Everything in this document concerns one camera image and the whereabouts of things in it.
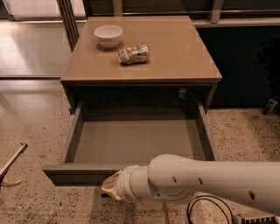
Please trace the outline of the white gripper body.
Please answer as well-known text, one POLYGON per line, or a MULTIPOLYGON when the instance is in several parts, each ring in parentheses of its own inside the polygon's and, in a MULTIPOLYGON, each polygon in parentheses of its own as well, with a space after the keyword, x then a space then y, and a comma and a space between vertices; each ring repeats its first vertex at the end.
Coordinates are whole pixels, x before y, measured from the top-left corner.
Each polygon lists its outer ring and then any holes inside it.
POLYGON ((115 184, 120 198, 128 203, 136 203, 151 196, 151 187, 148 180, 148 167, 132 165, 126 167, 115 184))

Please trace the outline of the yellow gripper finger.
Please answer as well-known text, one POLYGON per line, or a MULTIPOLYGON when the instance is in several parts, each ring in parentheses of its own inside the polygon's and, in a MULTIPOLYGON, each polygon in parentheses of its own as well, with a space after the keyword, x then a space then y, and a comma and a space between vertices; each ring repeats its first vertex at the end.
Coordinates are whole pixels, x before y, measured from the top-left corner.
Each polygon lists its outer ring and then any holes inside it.
POLYGON ((114 200, 122 199, 116 190, 116 182, 122 172, 122 170, 117 171, 112 176, 106 178, 101 185, 101 190, 114 200))

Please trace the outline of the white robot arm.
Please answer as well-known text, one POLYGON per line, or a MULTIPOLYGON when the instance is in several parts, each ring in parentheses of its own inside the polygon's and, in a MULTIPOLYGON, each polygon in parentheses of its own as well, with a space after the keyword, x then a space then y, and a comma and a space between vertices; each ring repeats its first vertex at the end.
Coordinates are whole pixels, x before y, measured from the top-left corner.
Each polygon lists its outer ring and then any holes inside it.
POLYGON ((197 192, 280 215, 280 163, 199 161, 172 154, 132 165, 104 180, 101 189, 115 200, 187 204, 197 192))

